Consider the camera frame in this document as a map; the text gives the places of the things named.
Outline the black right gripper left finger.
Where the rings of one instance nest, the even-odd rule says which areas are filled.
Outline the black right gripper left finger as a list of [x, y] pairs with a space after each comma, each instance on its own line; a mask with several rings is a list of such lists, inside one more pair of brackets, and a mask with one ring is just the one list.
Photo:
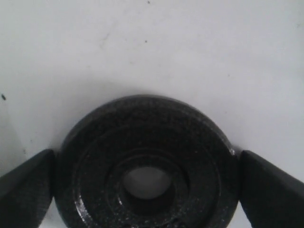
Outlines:
[[46, 149], [0, 178], [0, 226], [38, 228], [53, 198], [55, 153]]

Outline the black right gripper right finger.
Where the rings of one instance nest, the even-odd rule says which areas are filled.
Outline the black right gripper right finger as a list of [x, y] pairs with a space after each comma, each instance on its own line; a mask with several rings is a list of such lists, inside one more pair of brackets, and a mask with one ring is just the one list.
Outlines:
[[304, 184], [251, 151], [240, 156], [240, 203], [253, 228], [302, 228]]

